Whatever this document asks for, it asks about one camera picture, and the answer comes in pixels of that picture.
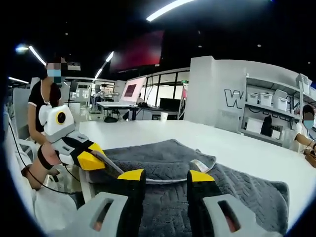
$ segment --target wrist strap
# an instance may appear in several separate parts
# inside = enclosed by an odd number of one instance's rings
[[[45,159],[45,157],[43,156],[43,153],[41,152],[41,147],[42,145],[40,146],[39,150],[38,150],[38,158],[39,158],[39,161],[40,163],[42,164],[42,166],[47,169],[47,170],[50,170],[53,166],[48,163],[48,161]]]

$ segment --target monitor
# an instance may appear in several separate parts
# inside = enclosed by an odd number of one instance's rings
[[[151,32],[114,51],[110,72],[122,72],[160,63],[163,31]]]
[[[145,80],[146,77],[128,80],[125,84],[120,100],[136,102]]]
[[[69,89],[70,92],[76,92],[77,87],[78,87],[78,82],[76,82],[75,80],[72,80],[70,84],[70,89]]]

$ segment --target red screen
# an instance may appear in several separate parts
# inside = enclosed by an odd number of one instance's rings
[[[114,51],[110,71],[125,71],[145,65],[159,64],[163,31],[156,31],[128,42]]]

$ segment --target hand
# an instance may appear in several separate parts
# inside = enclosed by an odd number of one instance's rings
[[[46,161],[51,165],[61,164],[61,160],[58,158],[55,150],[49,142],[45,142],[41,147],[41,152]]]

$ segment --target cup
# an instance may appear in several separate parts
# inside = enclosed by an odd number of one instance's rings
[[[165,112],[160,113],[160,121],[166,122],[167,118],[168,118],[168,113],[165,113]]]

